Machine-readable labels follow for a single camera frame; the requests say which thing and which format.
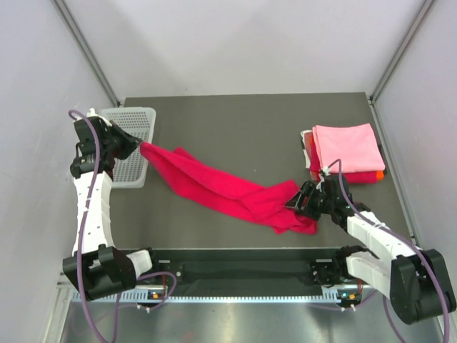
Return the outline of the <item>crimson red t shirt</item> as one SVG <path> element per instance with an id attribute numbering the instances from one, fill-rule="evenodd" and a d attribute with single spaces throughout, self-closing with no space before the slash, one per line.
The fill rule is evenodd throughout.
<path id="1" fill-rule="evenodd" d="M 286 208 L 286 202 L 299 191 L 292 180 L 264 187 L 207 166 L 181 147 L 169 151 L 144 142 L 140 154 L 183 198 L 230 217 L 270 227 L 276 234 L 317 232 L 316 221 Z"/>

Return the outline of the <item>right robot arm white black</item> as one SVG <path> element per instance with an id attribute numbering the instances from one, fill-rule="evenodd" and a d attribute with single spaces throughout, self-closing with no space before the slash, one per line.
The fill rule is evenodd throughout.
<path id="1" fill-rule="evenodd" d="M 344 247 L 333 258 L 333 274 L 343 283 L 361 279 L 390 301 L 405 324 L 448 315 L 456 297 L 446 262 L 435 249 L 422 250 L 392 232 L 364 204 L 354 202 L 345 177 L 306 181 L 285 206 L 312 220 L 331 217 L 361 245 Z"/>

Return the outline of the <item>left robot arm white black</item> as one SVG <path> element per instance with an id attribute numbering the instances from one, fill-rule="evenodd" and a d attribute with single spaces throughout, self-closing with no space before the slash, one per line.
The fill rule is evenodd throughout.
<path id="1" fill-rule="evenodd" d="M 130 253 L 114 246 L 110 195 L 116 160 L 127 159 L 141 140 L 98 114 L 74 120 L 79 142 L 70 172 L 77 193 L 78 229 L 63 272 L 75 288 L 94 301 L 133 289 L 140 277 L 157 282 L 162 267 L 149 248 Z"/>

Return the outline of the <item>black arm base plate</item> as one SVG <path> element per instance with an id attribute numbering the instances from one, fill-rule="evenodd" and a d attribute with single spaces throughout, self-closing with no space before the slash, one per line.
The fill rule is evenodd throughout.
<path id="1" fill-rule="evenodd" d="M 294 281 L 304 286 L 334 286 L 352 282 L 342 249 L 157 249 L 153 270 L 175 274 L 179 284 L 221 280 Z"/>

